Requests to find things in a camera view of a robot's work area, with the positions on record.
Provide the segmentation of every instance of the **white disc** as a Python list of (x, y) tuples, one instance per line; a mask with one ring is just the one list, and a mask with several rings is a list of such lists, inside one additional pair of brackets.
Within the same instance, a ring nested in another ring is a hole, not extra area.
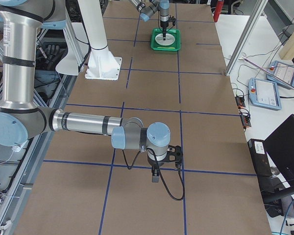
[(156, 41), (156, 43), (158, 43), (161, 46), (170, 46), (175, 42), (175, 37), (172, 34), (167, 33), (166, 34), (166, 39), (163, 40), (162, 33), (159, 33), (155, 37), (155, 41)]

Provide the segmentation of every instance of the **red cylinder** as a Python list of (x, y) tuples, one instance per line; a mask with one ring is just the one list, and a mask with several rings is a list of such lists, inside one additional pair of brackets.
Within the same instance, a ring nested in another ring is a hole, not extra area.
[(218, 0), (217, 6), (216, 6), (216, 9), (215, 9), (215, 13), (214, 13), (214, 21), (215, 22), (217, 22), (218, 19), (219, 19), (219, 15), (220, 15), (220, 13), (222, 11), (223, 4), (224, 4), (224, 0)]

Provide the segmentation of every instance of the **white desk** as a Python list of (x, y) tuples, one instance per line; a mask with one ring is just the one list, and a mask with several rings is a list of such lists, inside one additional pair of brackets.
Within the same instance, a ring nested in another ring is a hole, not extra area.
[[(222, 46), (222, 51), (224, 57), (229, 58), (233, 53), (234, 48), (241, 36), (241, 33), (246, 25), (249, 16), (236, 16), (236, 15), (220, 15), (219, 21), (216, 23), (217, 32), (219, 35), (220, 43)], [(273, 50), (275, 46), (279, 43), (279, 40), (274, 33), (272, 27), (270, 26), (268, 20), (265, 17), (260, 17), (251, 37), (248, 40), (246, 47), (243, 52), (247, 55), (255, 54), (266, 54), (267, 52)], [(256, 63), (257, 65), (262, 66), (268, 55), (261, 55), (255, 57), (249, 57), (249, 60)], [(271, 58), (267, 60), (264, 67), (269, 66)], [(281, 60), (278, 53), (274, 57), (274, 60)], [(238, 88), (243, 90), (247, 94), (247, 87), (236, 81), (238, 76), (238, 70), (240, 65), (248, 65), (253, 67), (248, 62), (239, 61), (234, 70), (232, 71), (230, 78), (231, 82), (236, 83)], [(240, 70), (239, 81), (248, 85), (250, 78), (255, 77), (258, 70), (252, 70), (248, 67), (242, 66)], [(265, 79), (266, 75), (263, 72), (260, 72), (257, 78)], [(294, 96), (294, 91), (289, 91), (283, 88), (279, 88), (280, 95), (282, 96)], [(246, 105), (251, 114), (251, 128), (247, 128), (245, 132), (246, 140), (251, 138), (254, 139), (266, 139), (290, 114), (294, 114), (294, 99), (281, 99), (282, 110), (273, 111), (265, 108), (255, 107), (252, 104), (248, 106), (247, 96), (246, 96)], [(274, 232), (279, 232), (283, 217), (279, 216), (274, 219), (268, 216), (270, 222), (271, 230)], [(290, 234), (290, 230), (294, 230), (294, 226), (289, 227), (285, 226), (283, 232)]]

